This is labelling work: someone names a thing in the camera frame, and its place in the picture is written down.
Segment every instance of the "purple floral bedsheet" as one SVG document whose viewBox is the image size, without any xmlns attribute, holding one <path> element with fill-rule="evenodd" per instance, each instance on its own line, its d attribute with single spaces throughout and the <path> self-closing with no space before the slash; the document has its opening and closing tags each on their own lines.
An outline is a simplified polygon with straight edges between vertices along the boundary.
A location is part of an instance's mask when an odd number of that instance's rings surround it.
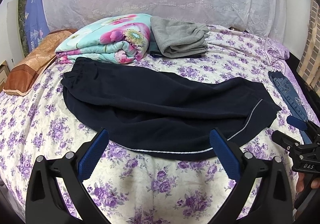
<svg viewBox="0 0 320 224">
<path fill-rule="evenodd" d="M 129 66 L 169 71 L 190 80 L 218 83 L 233 77 L 262 82 L 282 111 L 271 128 L 263 130 L 242 147 L 257 158 L 282 158 L 295 194 L 297 174 L 291 171 L 288 154 L 271 141 L 280 130 L 302 141 L 299 131 L 286 123 L 290 112 L 268 78 L 268 71 L 281 70 L 292 81 L 311 120 L 319 123 L 283 59 L 288 51 L 271 40 L 209 26 L 209 51 L 200 59 L 153 59 L 147 55 Z M 72 65 L 50 66 L 25 97 L 0 94 L 0 177 L 25 209 L 28 180 L 38 155 L 47 159 L 76 151 L 95 132 L 80 123 L 66 108 L 60 80 Z M 79 217 L 61 179 L 63 198 L 70 213 Z M 235 186 L 220 161 L 183 162 L 153 158 L 126 150 L 110 142 L 84 186 L 103 214 L 112 223 L 168 224 L 207 223 Z M 248 213 L 259 180 L 241 212 Z"/>
</svg>

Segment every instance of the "black metal bracket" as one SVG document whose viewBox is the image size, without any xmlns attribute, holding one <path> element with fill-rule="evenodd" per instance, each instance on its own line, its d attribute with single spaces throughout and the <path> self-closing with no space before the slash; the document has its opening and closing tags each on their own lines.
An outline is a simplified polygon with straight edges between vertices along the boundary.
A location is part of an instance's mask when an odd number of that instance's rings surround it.
<svg viewBox="0 0 320 224">
<path fill-rule="evenodd" d="M 271 137 L 273 142 L 289 152 L 289 157 L 291 157 L 293 161 L 292 170 L 306 174 L 304 179 L 305 188 L 298 194 L 295 200 L 295 209 L 298 209 L 310 194 L 312 181 L 320 177 L 320 128 L 312 121 L 298 122 L 297 125 L 303 128 L 304 132 L 313 142 L 312 144 L 302 145 L 297 140 L 278 130 L 274 131 Z M 312 223 L 313 221 L 319 221 L 320 212 L 317 209 L 319 202 L 320 189 L 315 192 L 306 209 L 294 223 Z"/>
<path fill-rule="evenodd" d="M 110 224 L 82 184 L 83 158 L 90 155 L 94 144 L 101 140 L 102 130 L 77 152 L 68 152 L 61 159 L 46 160 L 38 156 L 32 169 L 26 200 L 27 224 Z M 292 198 L 285 168 L 279 157 L 273 160 L 256 159 L 251 153 L 243 153 L 234 143 L 222 140 L 240 163 L 241 178 L 222 207 L 209 224 L 290 224 L 292 223 Z M 105 147 L 100 147 L 100 158 Z M 97 160 L 91 163 L 93 171 Z M 262 182 L 249 214 L 237 220 L 250 195 L 256 178 Z M 71 216 L 63 201 L 56 178 L 63 178 L 71 200 L 82 220 Z"/>
</svg>

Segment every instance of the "navy blue pants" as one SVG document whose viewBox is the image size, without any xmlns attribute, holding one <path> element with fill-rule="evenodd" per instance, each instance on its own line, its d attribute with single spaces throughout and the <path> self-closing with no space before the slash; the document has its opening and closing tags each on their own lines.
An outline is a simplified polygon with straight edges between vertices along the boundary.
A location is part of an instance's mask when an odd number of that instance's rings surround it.
<svg viewBox="0 0 320 224">
<path fill-rule="evenodd" d="M 76 59 L 61 83 L 67 108 L 83 124 L 107 129 L 110 140 L 130 150 L 167 159 L 214 157 L 213 128 L 242 146 L 281 110 L 262 83 L 240 77 L 207 84 L 88 58 Z"/>
</svg>

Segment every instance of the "brown pillow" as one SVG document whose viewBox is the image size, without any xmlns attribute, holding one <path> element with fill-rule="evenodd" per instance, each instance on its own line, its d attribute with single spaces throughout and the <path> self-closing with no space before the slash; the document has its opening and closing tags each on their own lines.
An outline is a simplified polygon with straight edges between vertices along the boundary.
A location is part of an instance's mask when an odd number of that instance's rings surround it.
<svg viewBox="0 0 320 224">
<path fill-rule="evenodd" d="M 54 51 L 58 45 L 74 32 L 76 30 L 67 29 L 47 35 L 36 49 L 12 69 L 4 84 L 3 91 L 9 95 L 27 95 L 36 79 L 57 58 Z"/>
</svg>

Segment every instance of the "human hand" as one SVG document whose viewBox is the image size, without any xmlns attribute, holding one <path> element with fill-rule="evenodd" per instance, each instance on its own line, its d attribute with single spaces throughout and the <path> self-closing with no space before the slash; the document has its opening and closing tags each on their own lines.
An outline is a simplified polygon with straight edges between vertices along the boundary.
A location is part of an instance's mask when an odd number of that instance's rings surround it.
<svg viewBox="0 0 320 224">
<path fill-rule="evenodd" d="M 304 173 L 301 173 L 301 172 L 299 172 L 298 175 L 299 175 L 299 178 L 298 178 L 298 182 L 297 182 L 297 185 L 296 185 L 296 191 L 297 191 L 297 193 L 303 191 L 303 189 L 304 189 L 303 179 L 304 179 L 304 177 L 305 177 L 305 174 L 304 174 Z M 311 183 L 311 188 L 312 188 L 312 189 L 317 189 L 317 188 L 319 188 L 319 187 L 320 187 L 320 177 L 314 179 L 313 182 Z"/>
</svg>

